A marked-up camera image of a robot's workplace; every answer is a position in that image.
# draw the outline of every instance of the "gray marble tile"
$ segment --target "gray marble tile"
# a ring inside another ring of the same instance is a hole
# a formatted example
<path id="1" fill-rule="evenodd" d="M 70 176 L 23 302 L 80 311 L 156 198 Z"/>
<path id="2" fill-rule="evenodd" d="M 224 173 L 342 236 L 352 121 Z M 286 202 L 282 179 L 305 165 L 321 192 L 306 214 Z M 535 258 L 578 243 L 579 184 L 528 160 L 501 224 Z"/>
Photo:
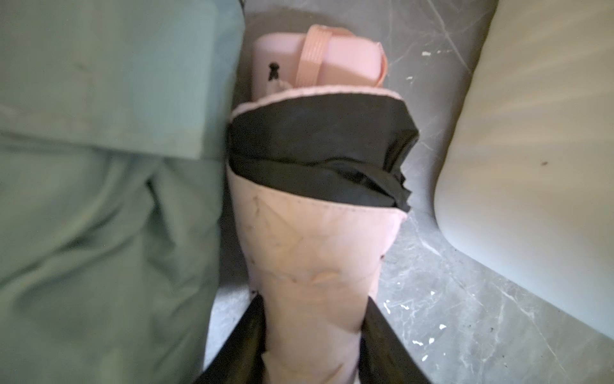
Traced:
<path id="1" fill-rule="evenodd" d="M 247 0 L 235 102 L 249 97 L 250 46 L 265 33 L 321 23 L 381 41 L 386 85 L 405 98 L 421 134 L 403 165 L 414 209 L 384 263 L 384 316 L 436 384 L 613 384 L 614 340 L 456 251 L 433 218 L 437 175 L 495 7 L 493 0 Z M 221 223 L 222 287 L 206 362 L 248 301 L 230 210 Z"/>

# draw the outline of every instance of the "scuff mark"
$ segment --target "scuff mark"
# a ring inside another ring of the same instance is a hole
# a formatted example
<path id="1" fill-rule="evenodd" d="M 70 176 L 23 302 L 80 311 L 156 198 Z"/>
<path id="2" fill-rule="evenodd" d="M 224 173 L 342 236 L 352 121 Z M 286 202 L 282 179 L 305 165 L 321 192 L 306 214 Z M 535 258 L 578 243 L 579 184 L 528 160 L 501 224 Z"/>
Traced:
<path id="1" fill-rule="evenodd" d="M 437 251 L 435 248 L 431 247 L 426 241 L 420 239 L 420 242 L 422 243 L 422 246 L 425 247 L 426 249 L 428 249 L 429 251 L 431 251 L 432 253 L 436 254 L 437 256 L 441 256 L 441 254 L 439 253 L 439 251 Z"/>

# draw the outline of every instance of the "green pants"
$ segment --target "green pants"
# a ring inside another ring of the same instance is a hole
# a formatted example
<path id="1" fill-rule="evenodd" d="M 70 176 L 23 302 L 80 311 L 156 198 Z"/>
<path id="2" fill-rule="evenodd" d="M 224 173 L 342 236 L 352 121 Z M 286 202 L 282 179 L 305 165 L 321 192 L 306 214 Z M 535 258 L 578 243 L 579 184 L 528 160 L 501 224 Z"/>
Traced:
<path id="1" fill-rule="evenodd" d="M 237 0 L 0 4 L 0 383 L 189 383 Z"/>

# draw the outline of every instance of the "pink fleece trim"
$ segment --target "pink fleece trim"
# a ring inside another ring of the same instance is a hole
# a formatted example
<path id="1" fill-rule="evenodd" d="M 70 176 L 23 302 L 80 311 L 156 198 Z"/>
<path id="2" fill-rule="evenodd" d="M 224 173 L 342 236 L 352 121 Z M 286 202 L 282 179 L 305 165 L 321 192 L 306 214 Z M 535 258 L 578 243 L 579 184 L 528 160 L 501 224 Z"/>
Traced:
<path id="1" fill-rule="evenodd" d="M 364 85 L 318 85 L 315 87 L 292 88 L 264 96 L 257 101 L 239 104 L 239 106 L 232 111 L 230 121 L 232 122 L 232 120 L 240 114 L 280 101 L 307 96 L 334 95 L 337 93 L 361 93 L 363 95 L 388 96 L 396 100 L 403 100 L 401 95 L 397 92 L 385 88 L 366 87 Z"/>

